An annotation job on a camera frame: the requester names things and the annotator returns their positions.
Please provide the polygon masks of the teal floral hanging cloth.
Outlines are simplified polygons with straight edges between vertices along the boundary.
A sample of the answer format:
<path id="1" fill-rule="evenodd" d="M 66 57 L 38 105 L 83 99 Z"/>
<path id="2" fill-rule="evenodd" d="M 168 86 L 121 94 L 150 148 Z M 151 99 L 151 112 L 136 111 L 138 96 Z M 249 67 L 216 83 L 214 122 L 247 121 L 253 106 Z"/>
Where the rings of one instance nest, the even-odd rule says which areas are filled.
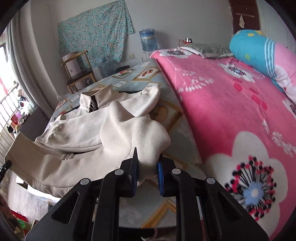
<path id="1" fill-rule="evenodd" d="M 119 63 L 127 36 L 134 34 L 125 1 L 84 11 L 59 22 L 57 27 L 60 55 L 87 50 L 92 68 L 104 62 Z"/>

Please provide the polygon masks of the white wall socket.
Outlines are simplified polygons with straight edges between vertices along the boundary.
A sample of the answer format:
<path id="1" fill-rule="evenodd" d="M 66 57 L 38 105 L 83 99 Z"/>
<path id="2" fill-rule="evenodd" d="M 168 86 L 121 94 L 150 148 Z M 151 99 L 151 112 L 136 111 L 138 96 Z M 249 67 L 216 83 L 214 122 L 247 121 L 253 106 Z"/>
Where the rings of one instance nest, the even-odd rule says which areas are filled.
<path id="1" fill-rule="evenodd" d="M 135 59 L 135 55 L 134 54 L 129 54 L 125 56 L 125 60 L 132 60 Z"/>

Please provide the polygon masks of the white water dispenser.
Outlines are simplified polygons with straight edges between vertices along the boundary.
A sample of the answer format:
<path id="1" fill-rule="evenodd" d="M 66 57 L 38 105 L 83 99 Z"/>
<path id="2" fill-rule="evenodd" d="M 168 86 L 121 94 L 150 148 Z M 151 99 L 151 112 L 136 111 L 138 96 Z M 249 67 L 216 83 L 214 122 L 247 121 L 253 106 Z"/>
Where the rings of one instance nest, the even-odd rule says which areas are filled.
<path id="1" fill-rule="evenodd" d="M 142 53 L 142 62 L 147 61 L 150 58 L 151 54 L 152 54 L 152 52 L 143 52 Z"/>

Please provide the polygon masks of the cream beige coat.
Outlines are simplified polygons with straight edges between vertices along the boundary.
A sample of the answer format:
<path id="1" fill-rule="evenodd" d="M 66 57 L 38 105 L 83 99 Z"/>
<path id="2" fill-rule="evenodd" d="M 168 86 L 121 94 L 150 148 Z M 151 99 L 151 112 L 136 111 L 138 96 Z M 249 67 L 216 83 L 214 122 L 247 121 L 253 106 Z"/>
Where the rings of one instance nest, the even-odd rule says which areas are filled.
<path id="1" fill-rule="evenodd" d="M 18 134 L 4 159 L 31 187 L 61 198 L 81 179 L 101 179 L 118 169 L 136 149 L 141 184 L 156 176 L 158 159 L 171 143 L 149 116 L 160 93 L 159 85 L 133 94 L 107 86 L 96 94 L 97 110 L 80 106 L 61 115 L 34 141 Z"/>

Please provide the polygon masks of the wooden chair dark seat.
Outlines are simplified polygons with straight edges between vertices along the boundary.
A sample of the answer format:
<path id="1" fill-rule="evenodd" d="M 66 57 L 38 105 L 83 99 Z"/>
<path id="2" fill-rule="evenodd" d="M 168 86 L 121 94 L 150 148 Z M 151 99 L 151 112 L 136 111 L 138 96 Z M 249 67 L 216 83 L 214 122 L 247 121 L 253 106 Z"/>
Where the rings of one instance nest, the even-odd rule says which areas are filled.
<path id="1" fill-rule="evenodd" d="M 96 78 L 90 65 L 87 53 L 87 50 L 82 52 L 71 52 L 62 57 L 63 62 L 61 66 L 65 67 L 67 75 L 69 77 L 66 86 L 71 94 L 73 94 L 74 91 L 78 92 L 76 84 L 81 82 L 82 80 L 91 80 L 93 83 L 96 82 Z M 79 66 L 77 60 L 78 58 L 83 56 L 85 57 L 88 66 L 84 69 Z"/>

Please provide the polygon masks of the blue patterned tablecloth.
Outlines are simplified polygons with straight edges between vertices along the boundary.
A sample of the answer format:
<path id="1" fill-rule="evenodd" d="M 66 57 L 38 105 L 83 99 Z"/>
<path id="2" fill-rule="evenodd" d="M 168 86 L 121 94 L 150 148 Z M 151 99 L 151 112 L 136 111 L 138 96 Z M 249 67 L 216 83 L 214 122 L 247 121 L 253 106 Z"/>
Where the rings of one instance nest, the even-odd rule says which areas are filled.
<path id="1" fill-rule="evenodd" d="M 189 124 L 154 59 L 93 84 L 69 98 L 74 109 L 49 124 L 42 142 L 63 153 L 51 165 L 44 190 L 62 197 L 83 177 L 96 180 L 137 151 L 139 191 L 120 202 L 126 227 L 172 226 L 175 200 L 156 187 L 160 154 L 204 177 Z"/>

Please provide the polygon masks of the dark grey cabinet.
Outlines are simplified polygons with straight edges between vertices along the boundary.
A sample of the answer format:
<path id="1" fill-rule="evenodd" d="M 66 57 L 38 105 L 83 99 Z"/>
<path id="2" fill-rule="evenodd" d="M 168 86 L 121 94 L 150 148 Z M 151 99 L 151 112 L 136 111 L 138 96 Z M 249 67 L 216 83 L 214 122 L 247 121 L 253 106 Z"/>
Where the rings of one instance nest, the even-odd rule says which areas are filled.
<path id="1" fill-rule="evenodd" d="M 24 122 L 20 132 L 31 141 L 34 141 L 44 132 L 48 122 L 49 119 L 45 116 L 41 109 L 36 108 L 32 115 L 30 115 Z"/>

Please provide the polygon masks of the grey window curtain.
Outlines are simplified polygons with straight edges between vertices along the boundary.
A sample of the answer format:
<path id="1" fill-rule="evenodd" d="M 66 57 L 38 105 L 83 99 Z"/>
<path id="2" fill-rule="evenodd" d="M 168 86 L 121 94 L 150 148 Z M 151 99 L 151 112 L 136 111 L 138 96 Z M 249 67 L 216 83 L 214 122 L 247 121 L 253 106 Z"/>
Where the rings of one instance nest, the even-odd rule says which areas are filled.
<path id="1" fill-rule="evenodd" d="M 30 6 L 23 6 L 8 23 L 6 52 L 26 97 L 50 118 L 57 93 L 37 47 Z"/>

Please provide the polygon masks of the blue pink rolled quilt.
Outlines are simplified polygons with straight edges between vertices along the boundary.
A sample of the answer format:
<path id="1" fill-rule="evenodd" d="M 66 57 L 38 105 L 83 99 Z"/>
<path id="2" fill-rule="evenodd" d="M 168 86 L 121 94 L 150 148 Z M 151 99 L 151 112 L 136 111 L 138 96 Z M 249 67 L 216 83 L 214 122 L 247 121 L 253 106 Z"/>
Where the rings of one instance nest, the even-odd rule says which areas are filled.
<path id="1" fill-rule="evenodd" d="M 295 53 L 257 30 L 238 31 L 229 49 L 236 59 L 269 77 L 295 102 Z"/>

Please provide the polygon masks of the black rice cooker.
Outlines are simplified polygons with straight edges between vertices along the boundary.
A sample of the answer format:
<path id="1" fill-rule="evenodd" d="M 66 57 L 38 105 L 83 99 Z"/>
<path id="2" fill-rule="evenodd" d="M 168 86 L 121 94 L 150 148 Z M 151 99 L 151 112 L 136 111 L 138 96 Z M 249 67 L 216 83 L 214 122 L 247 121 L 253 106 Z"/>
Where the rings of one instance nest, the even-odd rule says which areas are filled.
<path id="1" fill-rule="evenodd" d="M 119 73 L 119 72 L 121 72 L 121 71 L 123 71 L 123 70 L 126 70 L 126 69 L 129 69 L 129 68 L 130 68 L 129 65 L 120 66 L 119 68 L 117 68 L 117 69 L 115 70 L 115 73 Z"/>

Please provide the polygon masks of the grey lace pillow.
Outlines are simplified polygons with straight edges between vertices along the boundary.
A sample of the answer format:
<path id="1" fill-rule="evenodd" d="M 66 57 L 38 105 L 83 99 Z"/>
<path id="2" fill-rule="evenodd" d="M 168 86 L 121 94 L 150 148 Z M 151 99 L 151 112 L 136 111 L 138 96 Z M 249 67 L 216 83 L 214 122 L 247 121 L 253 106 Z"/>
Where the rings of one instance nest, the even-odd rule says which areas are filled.
<path id="1" fill-rule="evenodd" d="M 221 44 L 189 43 L 180 47 L 180 49 L 207 59 L 221 59 L 234 56 L 228 47 Z"/>

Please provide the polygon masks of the dark red door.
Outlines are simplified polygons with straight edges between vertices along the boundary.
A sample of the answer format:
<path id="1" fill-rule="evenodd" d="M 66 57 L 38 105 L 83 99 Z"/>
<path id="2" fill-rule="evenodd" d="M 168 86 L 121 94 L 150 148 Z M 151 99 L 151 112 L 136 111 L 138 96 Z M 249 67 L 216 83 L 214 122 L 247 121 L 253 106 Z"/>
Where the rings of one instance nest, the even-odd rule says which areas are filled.
<path id="1" fill-rule="evenodd" d="M 258 7 L 255 0 L 229 0 L 233 34 L 240 30 L 260 30 Z"/>

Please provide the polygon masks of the pink floral blanket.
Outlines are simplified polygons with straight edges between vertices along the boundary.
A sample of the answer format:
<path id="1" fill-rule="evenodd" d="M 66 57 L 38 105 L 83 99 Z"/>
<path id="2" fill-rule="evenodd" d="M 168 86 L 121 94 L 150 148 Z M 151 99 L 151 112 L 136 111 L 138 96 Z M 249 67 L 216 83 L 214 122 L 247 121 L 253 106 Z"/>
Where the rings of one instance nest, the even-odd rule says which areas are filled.
<path id="1" fill-rule="evenodd" d="M 295 104 L 252 67 L 152 53 L 179 98 L 207 175 L 273 240 L 295 209 Z"/>

